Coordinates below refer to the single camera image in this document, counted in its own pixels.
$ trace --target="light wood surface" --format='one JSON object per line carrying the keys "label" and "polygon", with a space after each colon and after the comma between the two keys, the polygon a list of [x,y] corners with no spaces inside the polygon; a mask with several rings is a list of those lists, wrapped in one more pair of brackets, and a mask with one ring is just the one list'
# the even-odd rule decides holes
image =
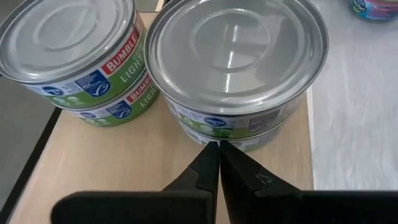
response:
{"label": "light wood surface", "polygon": [[[155,14],[142,14],[148,26]],[[185,135],[163,96],[142,116],[114,128],[98,128],[62,112],[14,211],[11,223],[49,223],[52,206],[81,190],[161,190],[203,146]],[[280,134],[249,155],[300,189],[312,189],[307,102]],[[217,223],[229,223],[218,194]]]}

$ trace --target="white surface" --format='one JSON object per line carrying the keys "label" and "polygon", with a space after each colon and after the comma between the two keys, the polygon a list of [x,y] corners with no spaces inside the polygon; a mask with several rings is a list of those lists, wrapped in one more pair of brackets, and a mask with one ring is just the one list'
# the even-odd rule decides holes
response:
{"label": "white surface", "polygon": [[310,105],[315,188],[398,189],[398,21],[358,19],[348,0],[311,2],[330,38]]}

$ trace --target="gray floor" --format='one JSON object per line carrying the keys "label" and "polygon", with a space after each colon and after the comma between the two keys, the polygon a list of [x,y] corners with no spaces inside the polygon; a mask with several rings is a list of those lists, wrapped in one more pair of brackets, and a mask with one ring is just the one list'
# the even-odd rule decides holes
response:
{"label": "gray floor", "polygon": [[[0,22],[23,0],[0,0]],[[154,11],[158,0],[135,0]],[[21,174],[54,106],[18,83],[0,77],[0,209]]]}

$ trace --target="bumble bee logo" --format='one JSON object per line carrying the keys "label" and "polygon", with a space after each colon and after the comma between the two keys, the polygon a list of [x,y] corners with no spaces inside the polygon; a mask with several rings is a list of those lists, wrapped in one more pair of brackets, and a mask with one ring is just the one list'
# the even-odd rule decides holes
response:
{"label": "bumble bee logo", "polygon": [[362,13],[366,11],[366,3],[364,0],[353,0],[354,12]]}

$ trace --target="tuna can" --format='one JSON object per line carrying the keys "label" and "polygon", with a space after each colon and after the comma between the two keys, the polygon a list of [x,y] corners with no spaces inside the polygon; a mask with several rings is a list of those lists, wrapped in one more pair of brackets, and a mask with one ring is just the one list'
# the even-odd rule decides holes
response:
{"label": "tuna can", "polygon": [[357,16],[372,21],[388,21],[398,14],[397,0],[350,0],[349,7]]}
{"label": "tuna can", "polygon": [[216,141],[220,142],[222,140],[227,140],[229,141],[232,145],[237,147],[238,149],[244,151],[244,152],[249,152],[253,151],[256,149],[259,149],[261,146],[265,146],[267,143],[271,142],[278,134],[280,127],[275,127],[274,129],[260,134],[258,136],[254,136],[251,138],[245,138],[245,139],[220,139],[220,138],[213,138],[209,136],[205,136],[201,133],[198,133],[188,126],[186,126],[184,123],[181,123],[182,128],[184,129],[185,133],[195,142],[206,146],[209,142],[211,141]]}
{"label": "tuna can", "polygon": [[158,94],[159,90],[146,73],[139,79],[137,85],[131,85],[123,94],[110,102],[69,112],[96,126],[116,126],[129,122],[145,112],[156,100]]}
{"label": "tuna can", "polygon": [[27,0],[0,35],[0,73],[62,108],[103,104],[145,69],[133,0]]}
{"label": "tuna can", "polygon": [[145,61],[178,120],[246,139],[292,113],[327,52],[325,24],[306,0],[186,0],[155,18]]}

